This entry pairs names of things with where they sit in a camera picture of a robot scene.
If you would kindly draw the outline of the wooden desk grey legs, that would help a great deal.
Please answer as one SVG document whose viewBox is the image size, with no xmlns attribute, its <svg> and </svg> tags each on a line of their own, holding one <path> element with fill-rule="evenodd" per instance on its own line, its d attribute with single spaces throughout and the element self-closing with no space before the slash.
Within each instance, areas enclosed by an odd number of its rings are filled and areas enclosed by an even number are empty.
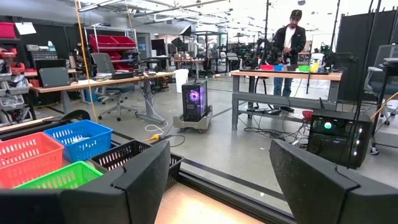
<svg viewBox="0 0 398 224">
<path fill-rule="evenodd" d="M 30 90 L 35 91 L 37 93 L 50 93 L 50 92 L 60 92 L 61 93 L 61 104 L 63 106 L 63 112 L 69 113 L 72 111 L 71 101 L 67 94 L 67 91 L 72 90 L 82 90 L 87 88 L 93 88 L 97 86 L 111 86 L 111 85 L 120 85 L 122 83 L 132 83 L 132 82 L 144 82 L 145 85 L 149 84 L 151 79 L 160 78 L 160 77 L 168 77 L 174 75 L 174 72 L 159 72 L 155 75 L 145 74 L 144 76 L 132 77 L 132 78 L 124 78 L 119 80 L 103 80 L 103 81 L 95 81 L 92 79 L 82 80 L 81 82 L 74 82 L 71 85 L 67 86 L 59 86 L 52 88 L 43 88 L 43 87 L 35 87 L 31 86 Z"/>
</svg>

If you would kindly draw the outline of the black desk keyboard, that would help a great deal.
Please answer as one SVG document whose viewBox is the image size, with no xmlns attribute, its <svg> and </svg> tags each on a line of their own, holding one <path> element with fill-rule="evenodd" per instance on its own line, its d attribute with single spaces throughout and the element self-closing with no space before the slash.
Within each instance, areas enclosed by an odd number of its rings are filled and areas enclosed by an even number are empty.
<svg viewBox="0 0 398 224">
<path fill-rule="evenodd" d="M 120 80 L 120 79 L 133 78 L 133 77 L 134 77 L 134 72 L 120 72 L 111 75 L 111 78 L 113 80 Z"/>
</svg>

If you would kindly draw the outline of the black partition wall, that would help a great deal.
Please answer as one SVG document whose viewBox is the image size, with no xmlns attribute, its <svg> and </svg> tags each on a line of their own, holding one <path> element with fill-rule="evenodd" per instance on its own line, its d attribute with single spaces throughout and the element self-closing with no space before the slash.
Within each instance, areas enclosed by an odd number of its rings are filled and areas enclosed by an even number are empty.
<svg viewBox="0 0 398 224">
<path fill-rule="evenodd" d="M 340 61 L 337 66 L 347 68 L 343 73 L 338 99 L 354 101 L 359 86 L 359 78 L 364 75 L 364 64 L 374 65 L 379 46 L 398 43 L 398 11 L 341 16 L 336 43 L 336 53 Z"/>
</svg>

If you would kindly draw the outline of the red wall bin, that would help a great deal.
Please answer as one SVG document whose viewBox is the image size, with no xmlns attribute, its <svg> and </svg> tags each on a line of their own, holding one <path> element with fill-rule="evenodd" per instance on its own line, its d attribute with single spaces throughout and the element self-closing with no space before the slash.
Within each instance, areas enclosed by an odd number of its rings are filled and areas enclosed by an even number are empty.
<svg viewBox="0 0 398 224">
<path fill-rule="evenodd" d="M 16 39 L 14 23 L 0 22 L 0 38 Z"/>
</svg>

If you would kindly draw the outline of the yellow white wipes canister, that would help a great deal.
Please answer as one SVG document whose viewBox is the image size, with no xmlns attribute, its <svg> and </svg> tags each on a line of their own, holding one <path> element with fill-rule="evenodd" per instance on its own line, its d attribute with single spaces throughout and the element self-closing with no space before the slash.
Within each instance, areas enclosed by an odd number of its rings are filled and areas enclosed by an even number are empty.
<svg viewBox="0 0 398 224">
<path fill-rule="evenodd" d="M 323 53 L 312 53 L 310 59 L 310 72 L 311 73 L 320 73 L 322 72 L 323 65 Z"/>
</svg>

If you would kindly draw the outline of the grey storage bin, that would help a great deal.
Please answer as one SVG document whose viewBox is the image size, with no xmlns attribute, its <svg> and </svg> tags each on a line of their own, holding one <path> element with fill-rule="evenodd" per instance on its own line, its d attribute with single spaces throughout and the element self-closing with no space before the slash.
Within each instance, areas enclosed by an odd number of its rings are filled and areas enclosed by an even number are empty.
<svg viewBox="0 0 398 224">
<path fill-rule="evenodd" d="M 3 81 L 3 84 L 10 95 L 27 94 L 30 89 L 30 83 L 24 75 L 12 76 L 10 80 Z"/>
</svg>

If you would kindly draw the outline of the grey office chair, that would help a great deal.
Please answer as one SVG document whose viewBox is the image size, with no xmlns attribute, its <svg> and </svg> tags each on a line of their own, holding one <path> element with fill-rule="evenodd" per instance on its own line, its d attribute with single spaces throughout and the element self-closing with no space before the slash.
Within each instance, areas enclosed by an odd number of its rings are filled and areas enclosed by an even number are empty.
<svg viewBox="0 0 398 224">
<path fill-rule="evenodd" d="M 113 66 L 110 56 L 107 53 L 92 53 L 91 58 L 96 65 L 96 79 L 101 81 L 111 80 L 117 76 L 116 69 Z M 98 95 L 98 99 L 104 105 L 107 101 L 115 101 L 116 105 L 98 115 L 98 119 L 103 119 L 103 115 L 110 114 L 113 111 L 117 112 L 116 121 L 121 121 L 122 110 L 135 112 L 138 110 L 128 106 L 123 106 L 123 99 L 126 99 L 126 94 L 135 90 L 134 84 L 123 83 L 117 85 L 105 85 L 98 87 L 95 93 Z"/>
</svg>

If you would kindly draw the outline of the red storage bin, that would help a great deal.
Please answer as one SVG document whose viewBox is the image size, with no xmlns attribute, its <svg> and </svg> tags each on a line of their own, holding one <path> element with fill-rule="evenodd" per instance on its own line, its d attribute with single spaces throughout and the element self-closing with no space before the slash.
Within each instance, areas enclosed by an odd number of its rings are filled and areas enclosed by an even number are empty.
<svg viewBox="0 0 398 224">
<path fill-rule="evenodd" d="M 136 42 L 132 40 L 130 37 L 121 36 L 121 35 L 112 35 L 111 36 L 118 44 L 118 47 L 135 47 Z"/>
<path fill-rule="evenodd" d="M 97 47 L 117 47 L 118 42 L 110 35 L 94 35 L 90 34 L 90 45 Z"/>
</svg>

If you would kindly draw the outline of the black computer green light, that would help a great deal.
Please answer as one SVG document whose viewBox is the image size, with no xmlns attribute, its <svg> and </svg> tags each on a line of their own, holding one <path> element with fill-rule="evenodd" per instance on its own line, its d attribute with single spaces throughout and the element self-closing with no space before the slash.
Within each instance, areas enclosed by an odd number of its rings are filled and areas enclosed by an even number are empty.
<svg viewBox="0 0 398 224">
<path fill-rule="evenodd" d="M 310 120 L 307 151 L 341 166 L 361 167 L 369 147 L 373 122 L 366 114 L 315 110 Z"/>
</svg>

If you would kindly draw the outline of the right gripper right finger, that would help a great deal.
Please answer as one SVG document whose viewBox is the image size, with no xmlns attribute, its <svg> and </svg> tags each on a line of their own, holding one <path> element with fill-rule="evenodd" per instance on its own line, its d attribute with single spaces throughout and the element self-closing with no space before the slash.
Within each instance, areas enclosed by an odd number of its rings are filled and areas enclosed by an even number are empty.
<svg viewBox="0 0 398 224">
<path fill-rule="evenodd" d="M 297 224 L 339 224 L 347 193 L 358 183 L 336 164 L 282 140 L 272 141 L 269 155 Z"/>
</svg>

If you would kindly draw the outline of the grey laptop lid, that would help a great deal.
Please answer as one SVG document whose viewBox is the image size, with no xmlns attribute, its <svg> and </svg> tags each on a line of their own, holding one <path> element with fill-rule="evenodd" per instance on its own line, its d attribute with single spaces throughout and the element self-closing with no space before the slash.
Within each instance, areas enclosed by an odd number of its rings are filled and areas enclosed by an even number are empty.
<svg viewBox="0 0 398 224">
<path fill-rule="evenodd" d="M 53 88 L 70 85 L 68 69 L 66 67 L 41 68 L 39 70 L 40 86 Z"/>
</svg>

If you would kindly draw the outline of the grey computer cart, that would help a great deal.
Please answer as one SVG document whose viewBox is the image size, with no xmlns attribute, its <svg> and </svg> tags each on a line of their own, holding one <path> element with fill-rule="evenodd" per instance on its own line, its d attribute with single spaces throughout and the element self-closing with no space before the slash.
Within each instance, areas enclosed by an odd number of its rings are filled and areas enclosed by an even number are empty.
<svg viewBox="0 0 398 224">
<path fill-rule="evenodd" d="M 187 129 L 195 129 L 199 133 L 203 133 L 209 127 L 210 121 L 213 117 L 213 106 L 209 105 L 207 107 L 208 112 L 207 115 L 202 117 L 199 121 L 184 121 L 183 115 L 174 116 L 173 117 L 173 127 L 178 128 L 180 133 L 185 132 Z"/>
</svg>

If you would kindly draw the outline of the computer tower purple fan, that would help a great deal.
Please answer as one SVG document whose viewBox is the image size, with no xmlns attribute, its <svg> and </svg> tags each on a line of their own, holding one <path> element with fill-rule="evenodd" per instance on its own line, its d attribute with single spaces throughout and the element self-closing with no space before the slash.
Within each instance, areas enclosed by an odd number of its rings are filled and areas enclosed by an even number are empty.
<svg viewBox="0 0 398 224">
<path fill-rule="evenodd" d="M 182 85 L 183 120 L 199 122 L 208 112 L 207 81 L 192 80 Z"/>
</svg>

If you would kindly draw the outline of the black plastic basket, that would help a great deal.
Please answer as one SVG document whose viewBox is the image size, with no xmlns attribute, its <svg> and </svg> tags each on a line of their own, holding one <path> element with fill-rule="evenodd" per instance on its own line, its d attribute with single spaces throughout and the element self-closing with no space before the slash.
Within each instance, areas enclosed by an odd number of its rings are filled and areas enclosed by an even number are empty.
<svg viewBox="0 0 398 224">
<path fill-rule="evenodd" d="M 138 140 L 132 140 L 127 143 L 115 146 L 110 150 L 92 157 L 89 161 L 95 169 L 104 173 L 122 166 L 128 160 L 150 148 L 151 145 Z M 177 176 L 180 172 L 180 165 L 184 158 L 177 154 L 170 154 L 169 175 L 165 189 L 170 189 L 177 183 Z"/>
</svg>

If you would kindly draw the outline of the blue plastic basket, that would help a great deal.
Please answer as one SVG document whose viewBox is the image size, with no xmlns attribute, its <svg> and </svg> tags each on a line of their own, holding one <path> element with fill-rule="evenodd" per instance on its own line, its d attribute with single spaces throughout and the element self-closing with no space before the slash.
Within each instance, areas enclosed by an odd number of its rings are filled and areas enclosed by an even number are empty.
<svg viewBox="0 0 398 224">
<path fill-rule="evenodd" d="M 70 162 L 86 161 L 108 151 L 112 132 L 112 129 L 87 119 L 44 131 L 64 146 L 63 157 Z"/>
</svg>

